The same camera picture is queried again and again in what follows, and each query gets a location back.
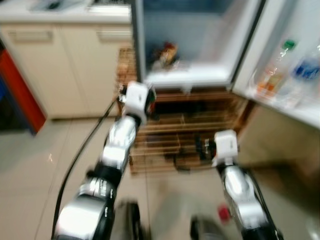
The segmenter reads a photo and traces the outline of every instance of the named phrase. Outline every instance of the cabinet handle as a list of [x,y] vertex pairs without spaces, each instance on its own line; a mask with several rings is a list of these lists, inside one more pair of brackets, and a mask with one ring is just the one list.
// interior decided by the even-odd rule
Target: cabinet handle
[[15,42],[48,42],[54,36],[52,31],[10,31],[8,34]]
[[132,39],[131,31],[96,31],[101,41],[128,41]]

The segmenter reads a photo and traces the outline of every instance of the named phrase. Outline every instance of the black wheel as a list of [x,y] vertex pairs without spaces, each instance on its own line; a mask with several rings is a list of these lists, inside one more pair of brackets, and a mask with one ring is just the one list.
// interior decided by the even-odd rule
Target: black wheel
[[137,203],[131,203],[131,211],[132,211],[132,229],[134,240],[143,240],[144,239],[144,231],[140,222],[140,211]]
[[194,216],[191,219],[190,237],[192,240],[225,240],[225,236],[215,222],[205,216]]

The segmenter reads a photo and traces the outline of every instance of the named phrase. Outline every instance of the black cable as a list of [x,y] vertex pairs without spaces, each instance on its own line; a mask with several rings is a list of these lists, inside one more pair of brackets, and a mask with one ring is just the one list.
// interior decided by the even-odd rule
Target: black cable
[[274,223],[274,220],[273,220],[272,217],[271,217],[271,214],[270,214],[270,212],[269,212],[269,209],[268,209],[268,207],[267,207],[265,198],[264,198],[264,196],[263,196],[263,194],[262,194],[262,191],[261,191],[261,189],[260,189],[260,187],[259,187],[259,184],[258,184],[257,179],[255,178],[255,176],[253,175],[253,173],[252,173],[249,169],[242,169],[242,170],[243,170],[245,173],[247,173],[247,174],[250,176],[250,178],[252,179],[252,182],[253,182],[253,184],[254,184],[254,186],[255,186],[255,189],[256,189],[256,191],[257,191],[257,193],[258,193],[258,196],[259,196],[260,204],[261,204],[261,206],[262,206],[262,208],[263,208],[263,210],[264,210],[264,212],[265,212],[265,214],[266,214],[266,218],[268,219],[268,222],[271,224],[271,227],[274,229],[274,231],[278,234],[278,235],[277,235],[278,239],[279,239],[279,240],[283,240],[284,238],[283,238],[282,233],[281,233],[280,230],[276,227],[276,225],[275,225],[275,223]]
[[59,217],[59,213],[60,213],[61,200],[62,200],[62,196],[63,196],[64,190],[65,190],[69,175],[70,175],[71,171],[73,170],[75,164],[77,163],[79,157],[81,156],[82,152],[84,151],[84,149],[86,148],[86,146],[90,142],[91,138],[94,136],[94,134],[96,133],[98,128],[101,126],[103,120],[109,115],[111,108],[115,104],[116,100],[117,99],[112,100],[112,102],[110,103],[109,107],[107,108],[107,110],[105,111],[103,116],[98,119],[95,127],[91,130],[90,134],[83,141],[81,147],[79,148],[75,157],[73,158],[72,163],[69,165],[69,169],[67,170],[66,174],[64,175],[63,182],[61,184],[59,194],[56,199],[55,209],[54,209],[54,217],[53,217],[52,232],[51,232],[51,239],[52,240],[55,237],[55,230],[56,230],[56,225],[57,225],[57,221],[58,221],[58,217]]

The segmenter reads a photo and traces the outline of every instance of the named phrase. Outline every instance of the freezer compartment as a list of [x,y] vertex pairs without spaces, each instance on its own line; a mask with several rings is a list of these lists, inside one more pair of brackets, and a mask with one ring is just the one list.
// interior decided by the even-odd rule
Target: freezer compartment
[[[260,4],[259,0],[138,0],[142,81],[155,87],[228,85]],[[177,60],[157,68],[155,52],[166,42],[177,46]]]

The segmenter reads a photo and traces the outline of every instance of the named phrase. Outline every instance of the red object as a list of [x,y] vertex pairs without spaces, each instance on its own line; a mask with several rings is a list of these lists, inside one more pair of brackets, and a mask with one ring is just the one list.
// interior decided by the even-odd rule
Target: red object
[[28,86],[21,77],[7,50],[0,56],[0,73],[15,100],[19,104],[34,132],[38,132],[46,121],[46,117],[32,96]]
[[154,113],[155,110],[156,110],[156,103],[153,102],[153,103],[150,104],[150,113],[151,113],[151,114]]
[[166,50],[166,49],[174,49],[174,48],[176,48],[176,46],[173,45],[171,42],[166,41],[166,42],[164,43],[164,49],[165,49],[165,50]]
[[221,204],[218,207],[218,214],[223,224],[226,224],[231,219],[229,208],[226,204]]

